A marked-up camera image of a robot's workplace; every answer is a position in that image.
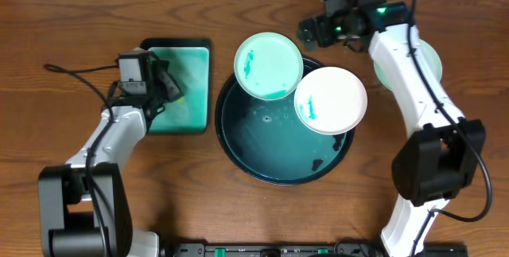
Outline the mint green plate with stain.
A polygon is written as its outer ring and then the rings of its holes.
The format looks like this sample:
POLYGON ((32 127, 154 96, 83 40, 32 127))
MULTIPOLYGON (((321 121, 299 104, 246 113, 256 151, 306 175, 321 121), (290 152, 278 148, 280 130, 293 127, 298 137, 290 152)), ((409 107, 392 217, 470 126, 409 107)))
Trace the mint green plate with stain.
POLYGON ((250 96, 261 100, 282 99, 300 83, 304 61, 288 37, 272 32, 257 33, 237 49, 234 74, 250 96))

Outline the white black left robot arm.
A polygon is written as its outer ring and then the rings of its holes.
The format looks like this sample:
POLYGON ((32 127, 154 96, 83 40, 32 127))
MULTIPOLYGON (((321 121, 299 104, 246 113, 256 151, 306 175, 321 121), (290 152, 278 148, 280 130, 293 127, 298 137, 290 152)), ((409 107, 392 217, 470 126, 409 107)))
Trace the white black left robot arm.
POLYGON ((121 172, 165 104, 180 95, 169 62, 154 52, 119 54, 120 78, 106 95, 99 125, 64 165, 38 177, 45 256, 171 256, 156 232, 134 228, 121 172))

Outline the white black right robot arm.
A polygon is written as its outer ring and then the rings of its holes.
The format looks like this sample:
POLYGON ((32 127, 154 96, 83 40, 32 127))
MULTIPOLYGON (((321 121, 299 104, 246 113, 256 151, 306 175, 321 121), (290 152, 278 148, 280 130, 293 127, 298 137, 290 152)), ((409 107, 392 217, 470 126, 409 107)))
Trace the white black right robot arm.
POLYGON ((446 94, 429 66, 404 2, 344 6, 334 14, 301 21, 297 37, 307 49, 360 40, 381 68, 405 123, 407 140, 392 162, 398 199, 379 238, 385 256, 415 256, 436 216, 464 222, 445 206, 470 186, 477 169, 487 200, 477 222, 492 205, 489 174, 480 153, 486 138, 479 119, 467 120, 446 94))

